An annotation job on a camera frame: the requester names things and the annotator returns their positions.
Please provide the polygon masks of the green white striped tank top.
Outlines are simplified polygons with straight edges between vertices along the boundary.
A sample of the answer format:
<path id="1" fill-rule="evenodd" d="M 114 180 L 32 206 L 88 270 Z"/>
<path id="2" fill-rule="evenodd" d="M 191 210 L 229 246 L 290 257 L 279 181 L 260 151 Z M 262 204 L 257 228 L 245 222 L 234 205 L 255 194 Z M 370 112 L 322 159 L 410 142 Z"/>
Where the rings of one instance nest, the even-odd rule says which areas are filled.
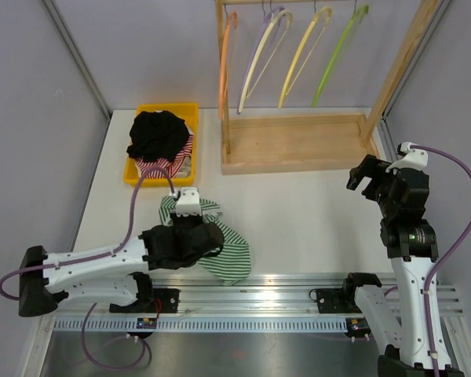
<path id="1" fill-rule="evenodd" d="M 219 227 L 224 237 L 223 249 L 213 257 L 204 257 L 197 261 L 204 269 L 230 286 L 246 279 L 251 273 L 250 245 L 237 231 L 221 221 L 221 206 L 211 200 L 201 198 L 202 217 L 205 223 L 213 223 Z M 159 220 L 162 225 L 172 227 L 171 215 L 174 201 L 164 196 L 159 206 Z"/>

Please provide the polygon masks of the red white striped tank top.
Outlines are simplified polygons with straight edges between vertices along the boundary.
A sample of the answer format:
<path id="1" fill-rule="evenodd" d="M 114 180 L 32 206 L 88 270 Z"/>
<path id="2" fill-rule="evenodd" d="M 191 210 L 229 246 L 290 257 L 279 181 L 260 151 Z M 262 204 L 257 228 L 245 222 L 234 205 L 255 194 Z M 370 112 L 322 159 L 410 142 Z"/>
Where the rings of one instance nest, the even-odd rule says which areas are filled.
<path id="1" fill-rule="evenodd" d="M 192 172 L 192 150 L 194 136 L 191 134 L 185 146 L 176 154 L 173 161 L 159 158 L 155 162 L 147 163 L 143 159 L 136 159 L 135 166 L 140 177 L 147 169 L 153 166 L 167 171 L 171 178 L 188 178 Z"/>

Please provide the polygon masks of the black tank top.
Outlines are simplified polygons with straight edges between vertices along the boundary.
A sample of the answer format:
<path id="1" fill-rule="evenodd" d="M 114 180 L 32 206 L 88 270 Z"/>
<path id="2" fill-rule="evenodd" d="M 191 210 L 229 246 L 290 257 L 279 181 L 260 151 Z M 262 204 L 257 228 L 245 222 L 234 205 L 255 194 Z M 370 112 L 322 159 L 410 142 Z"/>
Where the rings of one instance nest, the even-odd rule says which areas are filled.
<path id="1" fill-rule="evenodd" d="M 126 152 L 131 159 L 146 163 L 165 159 L 172 163 L 190 138 L 185 121 L 168 111 L 141 112 L 130 129 L 131 145 Z"/>

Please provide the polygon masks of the green hanger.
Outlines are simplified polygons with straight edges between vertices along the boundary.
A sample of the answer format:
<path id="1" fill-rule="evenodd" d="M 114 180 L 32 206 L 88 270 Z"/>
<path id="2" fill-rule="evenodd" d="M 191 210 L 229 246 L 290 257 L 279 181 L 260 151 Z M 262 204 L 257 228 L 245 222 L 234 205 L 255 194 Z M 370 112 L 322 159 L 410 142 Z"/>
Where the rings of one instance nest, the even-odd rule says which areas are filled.
<path id="1" fill-rule="evenodd" d="M 357 6 L 355 2 L 355 9 L 353 10 L 352 16 L 349 22 L 346 24 L 344 31 L 342 32 L 337 45 L 328 61 L 323 76 L 319 81 L 319 85 L 316 88 L 315 95 L 312 99 L 311 106 L 316 107 L 319 99 L 325 90 L 330 77 L 333 75 L 335 68 L 337 67 L 340 59 L 342 58 L 345 51 L 348 49 L 350 43 L 356 36 L 359 26 L 363 23 L 364 18 L 369 13 L 370 6 L 368 4 Z"/>

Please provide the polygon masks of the yellow hanger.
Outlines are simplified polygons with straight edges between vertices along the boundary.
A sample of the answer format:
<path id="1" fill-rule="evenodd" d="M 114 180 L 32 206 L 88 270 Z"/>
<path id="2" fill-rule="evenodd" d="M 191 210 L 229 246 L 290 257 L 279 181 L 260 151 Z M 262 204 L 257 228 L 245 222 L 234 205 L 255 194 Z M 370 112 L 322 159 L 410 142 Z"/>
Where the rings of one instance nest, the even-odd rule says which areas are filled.
<path id="1" fill-rule="evenodd" d="M 316 47 L 323 39 L 326 29 L 329 26 L 333 9 L 330 5 L 325 5 L 318 9 L 316 1 L 313 2 L 314 13 L 312 19 L 305 29 L 298 47 L 291 59 L 287 74 L 283 81 L 283 86 L 279 95 L 277 108 L 281 109 L 284 106 L 285 100 L 289 97 L 296 81 L 300 77 L 306 64 Z"/>

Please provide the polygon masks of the cream hanger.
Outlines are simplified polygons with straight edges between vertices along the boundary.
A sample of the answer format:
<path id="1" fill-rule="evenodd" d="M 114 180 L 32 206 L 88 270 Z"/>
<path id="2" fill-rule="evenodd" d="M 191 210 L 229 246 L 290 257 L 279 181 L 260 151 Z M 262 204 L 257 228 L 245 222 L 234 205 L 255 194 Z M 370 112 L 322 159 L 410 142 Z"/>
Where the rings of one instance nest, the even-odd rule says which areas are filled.
<path id="1" fill-rule="evenodd" d="M 285 21 L 285 20 L 283 20 L 283 22 L 281 23 L 281 26 L 280 26 L 279 30 L 277 31 L 277 34 L 276 34 L 275 38 L 274 38 L 274 39 L 268 38 L 267 43 L 266 43 L 266 45 L 265 45 L 265 48 L 263 49 L 263 52 L 262 52 L 262 54 L 261 54 L 261 57 L 259 58 L 259 61 L 258 61 L 258 63 L 257 63 L 257 67 L 256 67 L 255 73 L 254 73 L 254 75 L 253 75 L 252 83 L 254 83 L 254 80 L 257 78 L 257 76 L 258 76 L 258 74 L 260 73 L 261 69 L 264 67 L 264 63 L 266 62 L 266 60 L 267 60 L 267 58 L 268 58 L 268 55 L 274 50 L 274 48 L 275 48 L 275 46 L 276 46 L 276 43 L 280 40 L 280 37 L 281 37 L 282 34 L 284 33 L 284 31 L 285 31 L 285 23 L 284 23 L 284 21 Z M 244 101 L 243 106 L 240 106 L 240 105 L 239 105 L 239 100 L 238 100 L 238 106 L 237 106 L 237 109 L 236 109 L 236 114 L 237 114 L 237 115 L 241 115 L 241 114 L 242 114 L 243 109 L 245 108 L 246 102 L 248 101 L 249 98 L 250 98 L 250 97 L 248 97 L 248 98 Z"/>

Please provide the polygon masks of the purple hanger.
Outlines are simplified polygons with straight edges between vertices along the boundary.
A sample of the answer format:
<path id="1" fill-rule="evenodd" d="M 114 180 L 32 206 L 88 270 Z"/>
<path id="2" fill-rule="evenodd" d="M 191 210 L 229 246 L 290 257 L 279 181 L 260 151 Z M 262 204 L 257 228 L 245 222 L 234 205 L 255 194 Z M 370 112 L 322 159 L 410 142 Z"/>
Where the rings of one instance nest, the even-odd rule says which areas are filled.
<path id="1" fill-rule="evenodd" d="M 274 54 L 279 47 L 279 44 L 282 42 L 284 36 L 289 29 L 290 23 L 293 17 L 291 16 L 290 12 L 283 8 L 279 7 L 277 9 L 271 10 L 265 17 L 260 27 L 260 30 L 257 34 L 257 37 L 254 41 L 250 58 L 246 66 L 245 75 L 243 76 L 243 82 L 241 85 L 240 96 L 239 96 L 239 105 L 243 106 L 244 101 L 252 94 L 254 87 L 257 85 L 258 81 L 260 80 L 262 74 L 264 73 L 265 69 L 268 66 L 268 63 L 273 58 Z M 284 21 L 285 23 L 285 31 L 280 37 L 280 40 L 276 43 L 274 50 L 268 55 L 266 62 L 264 63 L 264 67 L 261 69 L 260 73 L 258 74 L 257 78 L 252 83 L 253 75 L 255 73 L 255 69 L 257 67 L 257 63 L 265 45 L 267 43 L 268 38 L 274 39 L 277 31 L 279 30 L 281 23 Z"/>

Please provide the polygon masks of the orange hanger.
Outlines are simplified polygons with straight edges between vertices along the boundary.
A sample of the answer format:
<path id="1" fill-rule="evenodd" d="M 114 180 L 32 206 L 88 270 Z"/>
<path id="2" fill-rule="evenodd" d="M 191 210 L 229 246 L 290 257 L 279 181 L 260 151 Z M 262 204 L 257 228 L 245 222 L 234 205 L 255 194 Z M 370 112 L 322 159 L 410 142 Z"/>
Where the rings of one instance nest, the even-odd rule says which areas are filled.
<path id="1" fill-rule="evenodd" d="M 218 115 L 219 119 L 224 119 L 225 101 L 228 99 L 229 76 L 232 69 L 233 51 L 236 44 L 236 32 L 238 28 L 238 16 L 236 11 L 228 14 L 225 32 L 221 45 L 221 62 L 219 74 L 219 93 L 218 93 Z"/>

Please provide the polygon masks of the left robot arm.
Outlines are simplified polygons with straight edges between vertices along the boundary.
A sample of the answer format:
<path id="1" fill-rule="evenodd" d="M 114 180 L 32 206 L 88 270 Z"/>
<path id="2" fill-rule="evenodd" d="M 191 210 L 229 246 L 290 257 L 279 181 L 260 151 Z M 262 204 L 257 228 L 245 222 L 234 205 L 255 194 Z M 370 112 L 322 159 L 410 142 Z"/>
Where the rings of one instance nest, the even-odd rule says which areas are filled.
<path id="1" fill-rule="evenodd" d="M 69 303 L 107 303 L 113 313 L 139 313 L 154 303 L 152 270 L 193 266 L 221 253 L 225 237 L 199 215 L 173 216 L 130 239 L 118 251 L 93 249 L 78 257 L 29 247 L 20 265 L 20 317 L 40 317 Z"/>

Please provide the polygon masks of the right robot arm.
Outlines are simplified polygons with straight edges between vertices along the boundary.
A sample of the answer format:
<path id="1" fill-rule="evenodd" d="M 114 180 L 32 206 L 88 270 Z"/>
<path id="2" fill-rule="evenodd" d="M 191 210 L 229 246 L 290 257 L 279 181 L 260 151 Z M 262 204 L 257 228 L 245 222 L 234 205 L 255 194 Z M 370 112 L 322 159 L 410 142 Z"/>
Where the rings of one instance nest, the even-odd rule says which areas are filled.
<path id="1" fill-rule="evenodd" d="M 389 163 L 367 155 L 349 171 L 347 187 L 370 182 L 363 196 L 382 213 L 381 240 L 396 278 L 400 314 L 387 303 L 374 274 L 351 273 L 341 291 L 341 304 L 364 315 L 377 343 L 380 376 L 462 376 L 444 342 L 432 270 L 438 262 L 433 227 L 425 220 L 429 176 L 426 153 L 408 153 Z"/>

